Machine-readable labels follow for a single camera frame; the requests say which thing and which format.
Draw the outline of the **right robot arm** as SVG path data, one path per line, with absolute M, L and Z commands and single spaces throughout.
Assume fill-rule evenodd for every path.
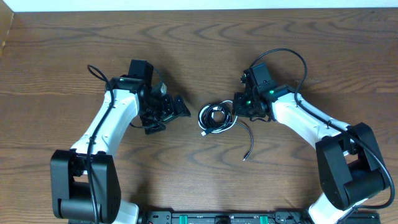
M 394 183 L 372 129 L 335 120 L 289 85 L 278 85 L 265 64 L 243 72 L 244 92 L 237 92 L 233 112 L 251 121 L 276 121 L 297 133 L 317 155 L 323 193 L 307 210 L 312 223 L 339 223 L 363 202 Z

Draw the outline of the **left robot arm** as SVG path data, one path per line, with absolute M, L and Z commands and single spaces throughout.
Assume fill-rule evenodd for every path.
M 191 113 L 180 95 L 167 94 L 164 82 L 152 85 L 156 69 L 146 60 L 131 60 L 128 73 L 112 79 L 87 68 L 105 82 L 104 100 L 84 135 L 51 157 L 53 214 L 69 223 L 139 223 L 139 206 L 122 199 L 114 164 L 124 133 L 136 117 L 150 135 Z

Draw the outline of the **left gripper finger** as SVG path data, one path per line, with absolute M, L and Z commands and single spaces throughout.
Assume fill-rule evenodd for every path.
M 166 129 L 163 123 L 154 123 L 144 128 L 147 135 L 158 133 Z
M 191 112 L 180 95 L 174 98 L 174 119 L 179 117 L 191 117 Z

